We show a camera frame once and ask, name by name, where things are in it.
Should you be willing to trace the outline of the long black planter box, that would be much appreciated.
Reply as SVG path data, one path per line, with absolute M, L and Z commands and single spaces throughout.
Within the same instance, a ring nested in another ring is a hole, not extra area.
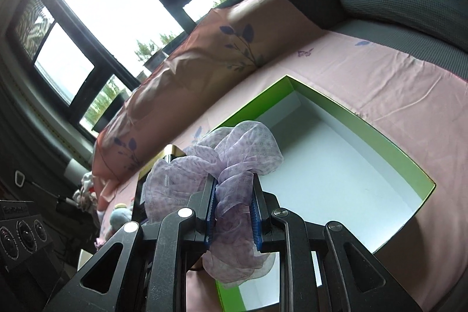
M 129 93 L 126 90 L 121 91 L 115 96 L 111 101 L 109 107 L 105 112 L 99 117 L 97 123 L 92 127 L 92 131 L 100 133 L 106 125 L 115 117 L 117 112 L 123 107 L 124 103 L 130 97 Z

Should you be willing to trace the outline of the white cylindrical bin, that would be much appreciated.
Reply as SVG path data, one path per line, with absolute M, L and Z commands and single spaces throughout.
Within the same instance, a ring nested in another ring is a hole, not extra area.
M 78 161 L 72 158 L 70 161 L 68 161 L 63 175 L 74 185 L 79 185 L 84 175 L 88 172 L 89 169 L 82 166 Z

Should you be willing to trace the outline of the pink floral bed sheet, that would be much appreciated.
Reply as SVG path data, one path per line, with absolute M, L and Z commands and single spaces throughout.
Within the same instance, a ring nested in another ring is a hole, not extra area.
M 170 142 L 186 142 L 195 123 L 214 127 L 285 74 L 385 134 L 434 180 L 426 205 L 378 256 L 424 311 L 448 310 L 467 274 L 467 82 L 391 47 L 321 31 L 250 74 Z M 123 183 L 95 188 L 100 209 Z

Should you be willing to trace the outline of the teal plush elephant toy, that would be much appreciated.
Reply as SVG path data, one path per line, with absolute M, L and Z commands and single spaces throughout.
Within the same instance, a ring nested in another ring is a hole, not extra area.
M 126 223 L 132 220 L 133 216 L 133 206 L 128 206 L 124 203 L 119 203 L 114 206 L 110 217 L 109 217 L 109 224 L 112 231 L 118 231 L 122 228 Z

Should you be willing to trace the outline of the black and gold box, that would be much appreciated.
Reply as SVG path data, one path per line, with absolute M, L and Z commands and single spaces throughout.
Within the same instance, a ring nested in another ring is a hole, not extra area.
M 205 187 L 208 166 L 196 155 L 185 155 L 175 145 L 166 146 L 141 188 L 139 209 L 144 209 L 147 222 L 162 222 L 170 213 L 187 207 L 190 197 Z

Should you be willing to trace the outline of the pink floral pillow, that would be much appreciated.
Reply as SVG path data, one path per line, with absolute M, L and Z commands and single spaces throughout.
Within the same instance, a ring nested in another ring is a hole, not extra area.
M 95 188 L 128 180 L 225 93 L 310 42 L 326 22 L 320 7 L 302 0 L 244 0 L 209 11 L 99 134 Z

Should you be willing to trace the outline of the lilac mesh scrunchie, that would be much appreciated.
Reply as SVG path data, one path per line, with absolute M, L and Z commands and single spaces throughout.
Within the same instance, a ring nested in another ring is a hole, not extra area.
M 283 162 L 275 137 L 263 123 L 247 120 L 212 131 L 187 147 L 189 154 L 209 164 L 208 176 L 217 182 L 214 241 L 202 257 L 204 269 L 226 287 L 266 275 L 274 257 L 255 247 L 250 206 L 254 176 L 272 173 Z

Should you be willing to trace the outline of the green open storage box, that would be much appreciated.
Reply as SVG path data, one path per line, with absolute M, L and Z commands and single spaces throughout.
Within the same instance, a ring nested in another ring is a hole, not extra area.
M 283 77 L 223 121 L 263 123 L 283 156 L 259 179 L 280 207 L 304 221 L 337 221 L 375 256 L 423 206 L 434 181 L 402 150 L 353 112 L 291 77 Z M 272 270 L 227 289 L 225 311 L 279 307 L 279 255 Z

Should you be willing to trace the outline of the pile of white clothes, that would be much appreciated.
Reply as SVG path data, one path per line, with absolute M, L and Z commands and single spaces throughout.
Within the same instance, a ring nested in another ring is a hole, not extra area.
M 92 214 L 97 210 L 98 197 L 94 189 L 94 177 L 92 172 L 83 175 L 81 187 L 75 191 L 72 199 L 83 211 Z

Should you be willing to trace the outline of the small potted plant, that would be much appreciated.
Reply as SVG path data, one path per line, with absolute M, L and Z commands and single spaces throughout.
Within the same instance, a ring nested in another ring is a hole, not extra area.
M 137 41 L 138 49 L 135 51 L 139 61 L 146 70 L 153 72 L 169 56 L 162 47 L 151 40 L 145 44 Z

